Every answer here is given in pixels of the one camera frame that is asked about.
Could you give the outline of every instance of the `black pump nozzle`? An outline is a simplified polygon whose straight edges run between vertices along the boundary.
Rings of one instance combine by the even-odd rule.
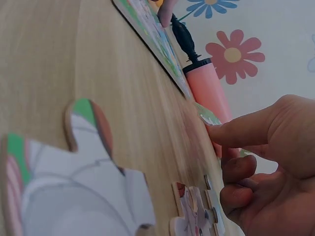
[[[192,40],[190,32],[183,23],[177,20],[174,14],[172,15],[171,22],[173,33],[178,44],[181,46],[181,49],[187,54],[192,63],[196,63],[198,61],[198,57],[201,55],[197,55],[195,52],[195,44]]]

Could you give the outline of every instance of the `hand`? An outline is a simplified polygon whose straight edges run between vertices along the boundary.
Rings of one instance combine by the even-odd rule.
[[[173,8],[177,1],[178,0],[164,0],[162,6],[158,10],[157,15],[164,28],[168,27],[171,22]]]
[[[315,101],[286,95],[209,131],[222,145],[220,201],[229,219],[247,236],[315,235]],[[254,175],[255,157],[240,158],[232,148],[279,167],[270,175]]]

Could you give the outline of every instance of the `wallpaper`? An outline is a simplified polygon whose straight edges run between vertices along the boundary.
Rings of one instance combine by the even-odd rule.
[[[285,94],[315,98],[314,0],[179,0],[201,59],[211,58],[234,118]],[[277,165],[259,159],[258,172]]]

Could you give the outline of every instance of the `wooden surface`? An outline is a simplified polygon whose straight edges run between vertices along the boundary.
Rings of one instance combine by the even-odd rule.
[[[100,105],[116,163],[146,174],[157,225],[141,235],[168,234],[177,215],[172,182],[205,188],[209,173],[221,189],[194,107],[110,0],[0,0],[0,88],[0,134],[64,149],[66,105],[80,97]]]

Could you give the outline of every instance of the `blue flower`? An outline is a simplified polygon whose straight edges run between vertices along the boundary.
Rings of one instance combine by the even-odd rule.
[[[189,6],[186,11],[190,13],[194,12],[194,17],[200,16],[201,13],[206,11],[206,18],[210,19],[212,17],[212,8],[218,13],[225,14],[227,12],[226,8],[236,8],[237,5],[232,3],[233,1],[239,0],[188,0],[190,2],[197,2],[194,5]]]

